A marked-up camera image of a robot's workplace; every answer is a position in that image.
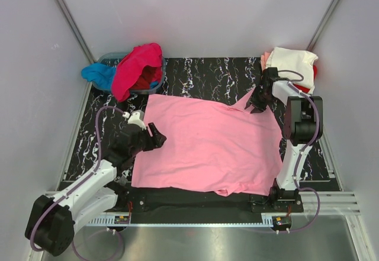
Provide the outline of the light pink t-shirt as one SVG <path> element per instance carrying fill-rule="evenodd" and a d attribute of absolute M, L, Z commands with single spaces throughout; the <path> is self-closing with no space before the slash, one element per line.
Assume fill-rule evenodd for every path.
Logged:
<path fill-rule="evenodd" d="M 151 95 L 144 120 L 166 141 L 136 156 L 132 186 L 267 195 L 282 168 L 281 130 L 272 111 L 253 114 L 247 100 Z"/>

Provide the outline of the blue plastic basket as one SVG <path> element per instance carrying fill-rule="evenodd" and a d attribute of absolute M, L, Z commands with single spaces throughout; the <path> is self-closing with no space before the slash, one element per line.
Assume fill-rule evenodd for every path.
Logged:
<path fill-rule="evenodd" d="M 113 52 L 113 53 L 107 53 L 103 56 L 101 56 L 98 59 L 98 63 L 107 65 L 107 66 L 115 66 L 117 63 L 119 63 L 125 56 L 128 55 L 128 52 Z M 161 89 L 164 81 L 166 78 L 166 59 L 162 57 L 162 77 L 161 80 L 150 89 L 144 89 L 144 90 L 132 90 L 130 91 L 131 95 L 152 95 L 159 92 Z"/>

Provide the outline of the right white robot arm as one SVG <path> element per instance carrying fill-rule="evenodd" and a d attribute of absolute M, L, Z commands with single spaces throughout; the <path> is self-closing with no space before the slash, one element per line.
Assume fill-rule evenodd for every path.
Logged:
<path fill-rule="evenodd" d="M 296 79 L 281 78 L 276 67 L 261 72 L 261 78 L 245 108 L 252 114 L 263 113 L 273 99 L 285 106 L 282 137 L 286 139 L 283 166 L 270 187 L 266 198 L 251 196 L 253 212 L 303 212 L 299 180 L 314 142 L 323 135 L 323 100 L 295 87 L 304 76 L 289 70 Z"/>

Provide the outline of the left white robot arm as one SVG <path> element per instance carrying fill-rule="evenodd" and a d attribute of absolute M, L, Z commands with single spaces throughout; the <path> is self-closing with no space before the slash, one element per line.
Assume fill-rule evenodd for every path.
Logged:
<path fill-rule="evenodd" d="M 77 181 L 53 196 L 39 196 L 32 207 L 25 237 L 35 251 L 62 254 L 75 234 L 102 212 L 126 205 L 127 189 L 115 179 L 140 152 L 161 148 L 166 141 L 154 125 L 128 123 L 101 156 Z"/>

